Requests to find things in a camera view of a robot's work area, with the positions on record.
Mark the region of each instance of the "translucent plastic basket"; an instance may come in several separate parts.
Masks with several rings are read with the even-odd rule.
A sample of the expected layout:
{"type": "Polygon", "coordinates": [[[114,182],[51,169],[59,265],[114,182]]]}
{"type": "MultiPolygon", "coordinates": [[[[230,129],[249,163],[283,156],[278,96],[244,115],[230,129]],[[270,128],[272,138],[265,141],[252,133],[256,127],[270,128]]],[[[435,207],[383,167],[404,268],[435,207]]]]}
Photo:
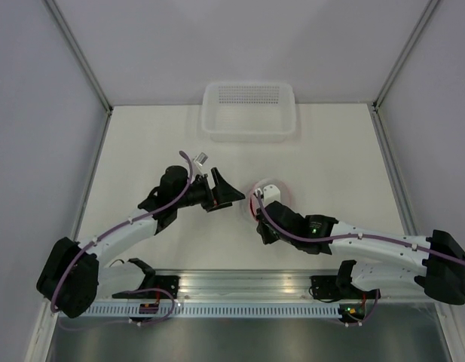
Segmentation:
{"type": "Polygon", "coordinates": [[[203,96],[202,129],[218,142],[281,142],[295,132],[295,101],[284,83],[219,82],[203,96]]]}

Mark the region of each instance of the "gray floor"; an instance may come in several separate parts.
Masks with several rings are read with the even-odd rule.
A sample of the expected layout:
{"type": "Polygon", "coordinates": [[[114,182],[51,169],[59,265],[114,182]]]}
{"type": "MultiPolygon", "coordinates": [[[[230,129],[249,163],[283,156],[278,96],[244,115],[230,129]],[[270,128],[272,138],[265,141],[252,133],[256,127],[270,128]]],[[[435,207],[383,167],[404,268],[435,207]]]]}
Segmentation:
{"type": "MultiPolygon", "coordinates": [[[[104,319],[65,320],[93,325],[104,319]]],[[[55,333],[49,361],[450,361],[431,307],[381,305],[363,327],[328,321],[185,319],[55,333]]]]}

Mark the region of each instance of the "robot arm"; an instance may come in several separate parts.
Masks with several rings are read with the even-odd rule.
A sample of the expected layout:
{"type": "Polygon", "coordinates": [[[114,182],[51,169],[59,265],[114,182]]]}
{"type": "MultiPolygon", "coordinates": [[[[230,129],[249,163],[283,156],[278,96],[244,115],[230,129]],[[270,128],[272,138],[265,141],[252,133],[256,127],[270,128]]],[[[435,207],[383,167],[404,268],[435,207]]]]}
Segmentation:
{"type": "Polygon", "coordinates": [[[303,217],[278,201],[280,192],[272,185],[256,190],[256,194],[261,195],[267,214],[257,209],[257,232],[264,244],[282,240],[309,254],[355,258],[341,264],[335,281],[344,295],[350,295],[351,290],[412,288],[424,290],[426,295],[440,302],[465,303],[465,266],[428,253],[428,250],[435,250],[465,261],[465,252],[449,233],[435,230],[432,237],[387,235],[329,216],[303,217]],[[285,232],[278,231],[277,226],[285,232]]]}
{"type": "Polygon", "coordinates": [[[58,240],[38,279],[38,291],[52,300],[58,289],[56,306],[74,318],[86,311],[95,298],[146,285],[154,277],[154,270],[139,259],[131,259],[113,268],[104,266],[138,242],[162,232],[175,221],[179,208],[199,204],[206,212],[211,212],[230,207],[233,202],[245,198],[222,178],[216,168],[210,170],[214,183],[211,187],[209,171],[205,171],[203,166],[205,160],[207,156],[203,153],[193,160],[197,176],[179,199],[187,186],[188,172],[184,167],[170,166],[161,177],[160,185],[152,189],[127,221],[99,237],[80,241],[58,240]],[[165,208],[175,199],[173,205],[165,208]],[[71,263],[74,265],[60,285],[71,263]]]}

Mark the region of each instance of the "cable clip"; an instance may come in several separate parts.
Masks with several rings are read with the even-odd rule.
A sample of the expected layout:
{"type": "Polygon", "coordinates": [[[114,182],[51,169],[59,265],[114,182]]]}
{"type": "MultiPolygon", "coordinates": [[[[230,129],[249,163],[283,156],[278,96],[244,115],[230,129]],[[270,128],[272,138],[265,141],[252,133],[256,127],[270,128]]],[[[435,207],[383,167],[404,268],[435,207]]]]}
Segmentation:
{"type": "Polygon", "coordinates": [[[261,198],[262,197],[262,190],[260,187],[258,187],[257,189],[254,190],[254,195],[257,197],[257,198],[261,198]]]}

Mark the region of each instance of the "white wall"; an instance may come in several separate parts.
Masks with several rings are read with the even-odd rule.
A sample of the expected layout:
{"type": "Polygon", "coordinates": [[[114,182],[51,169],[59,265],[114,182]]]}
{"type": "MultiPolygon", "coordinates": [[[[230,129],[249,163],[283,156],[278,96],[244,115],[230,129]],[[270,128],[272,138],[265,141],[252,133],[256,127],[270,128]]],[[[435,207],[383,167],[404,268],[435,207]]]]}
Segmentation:
{"type": "Polygon", "coordinates": [[[201,103],[279,80],[299,102],[373,100],[427,0],[57,0],[113,105],[201,103]]]}
{"type": "Polygon", "coordinates": [[[465,249],[465,0],[441,3],[381,115],[422,232],[444,229],[465,249]]]}
{"type": "Polygon", "coordinates": [[[0,362],[21,361],[39,272],[69,235],[105,113],[39,0],[0,0],[0,362]]]}

